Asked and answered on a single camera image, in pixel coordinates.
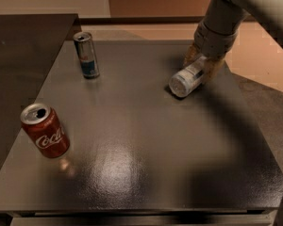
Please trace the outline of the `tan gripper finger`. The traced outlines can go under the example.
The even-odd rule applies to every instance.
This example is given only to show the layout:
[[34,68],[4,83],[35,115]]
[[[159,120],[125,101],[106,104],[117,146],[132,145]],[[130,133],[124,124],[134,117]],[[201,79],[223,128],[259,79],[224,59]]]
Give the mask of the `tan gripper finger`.
[[203,83],[206,84],[210,81],[217,72],[224,66],[225,60],[222,59],[213,59],[213,58],[206,58],[204,62],[204,77]]
[[183,61],[183,67],[189,66],[195,60],[197,60],[201,56],[200,51],[197,49],[195,44],[191,44]]

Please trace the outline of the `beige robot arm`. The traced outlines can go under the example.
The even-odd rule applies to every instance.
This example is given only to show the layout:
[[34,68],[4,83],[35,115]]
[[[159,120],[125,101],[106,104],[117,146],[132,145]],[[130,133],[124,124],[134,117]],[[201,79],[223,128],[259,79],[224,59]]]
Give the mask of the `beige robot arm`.
[[283,0],[211,0],[204,19],[194,33],[187,60],[204,56],[204,80],[221,68],[221,60],[233,46],[237,30],[252,15],[283,49]]

